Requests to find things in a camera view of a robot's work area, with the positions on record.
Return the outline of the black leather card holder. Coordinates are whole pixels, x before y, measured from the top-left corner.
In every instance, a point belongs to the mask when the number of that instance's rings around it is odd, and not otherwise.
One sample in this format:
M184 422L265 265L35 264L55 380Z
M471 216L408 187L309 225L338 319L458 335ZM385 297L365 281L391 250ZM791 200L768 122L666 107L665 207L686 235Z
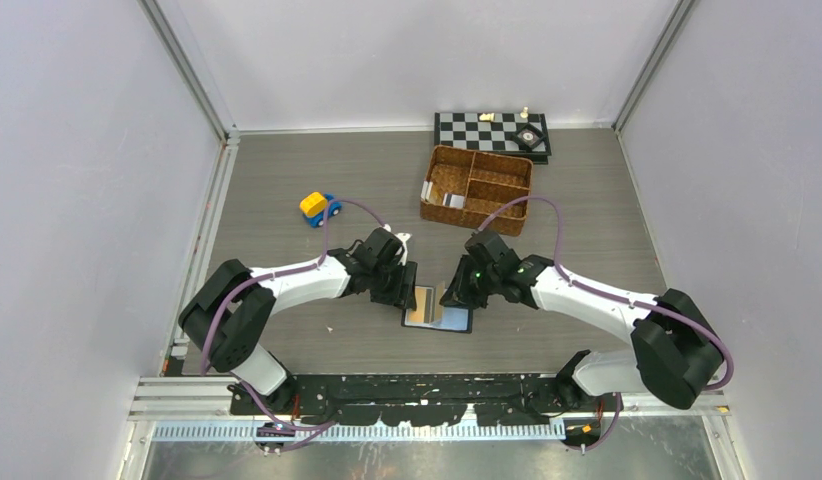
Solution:
M438 332L470 334L473 312L463 307L445 307L440 299L445 293L444 284L416 286L415 309L406 309L401 326Z

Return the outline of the gold credit card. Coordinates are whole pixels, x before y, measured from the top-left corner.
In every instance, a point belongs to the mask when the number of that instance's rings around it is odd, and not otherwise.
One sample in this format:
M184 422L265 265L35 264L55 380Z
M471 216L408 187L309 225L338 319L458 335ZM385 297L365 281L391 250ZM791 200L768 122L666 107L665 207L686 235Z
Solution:
M408 309L405 324L410 326L429 325L434 319L433 296L435 289L429 286L415 288L415 308Z
M441 281L432 290L430 325L439 324L443 319L444 306L441 304L441 300L445 293L445 289L445 283Z

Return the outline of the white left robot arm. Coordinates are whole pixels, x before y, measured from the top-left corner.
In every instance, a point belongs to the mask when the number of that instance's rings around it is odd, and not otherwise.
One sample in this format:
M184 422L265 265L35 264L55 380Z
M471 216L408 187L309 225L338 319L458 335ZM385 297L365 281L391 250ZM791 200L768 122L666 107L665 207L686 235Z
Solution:
M408 233L374 229L364 241L324 257L276 268L221 264L178 316L207 365L248 383L267 412L285 412L294 398L288 370L259 340L269 318L309 302L368 293L373 303L415 307L417 264L408 260Z

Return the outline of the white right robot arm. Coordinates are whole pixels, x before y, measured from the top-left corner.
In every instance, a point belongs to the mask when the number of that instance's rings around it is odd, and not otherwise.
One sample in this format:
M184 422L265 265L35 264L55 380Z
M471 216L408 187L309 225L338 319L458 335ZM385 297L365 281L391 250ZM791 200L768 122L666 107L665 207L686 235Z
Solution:
M581 350L555 375L554 394L571 410L583 410L606 394L643 392L687 410L719 370L730 369L726 347L679 290L651 295L611 287L543 256L521 258L492 230L474 233L465 250L441 305L476 310L499 295L509 303L564 314L625 342L625 349L611 353Z

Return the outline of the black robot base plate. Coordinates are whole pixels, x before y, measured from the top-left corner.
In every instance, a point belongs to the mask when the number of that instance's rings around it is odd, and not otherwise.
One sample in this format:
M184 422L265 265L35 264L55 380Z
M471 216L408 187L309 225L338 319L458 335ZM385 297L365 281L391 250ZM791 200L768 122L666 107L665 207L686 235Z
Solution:
M241 383L229 385L235 415L292 414L306 425L453 426L475 417L480 426L534 426L562 414L593 421L613 413L613 395L590 397L551 375L298 374L275 392L253 399Z

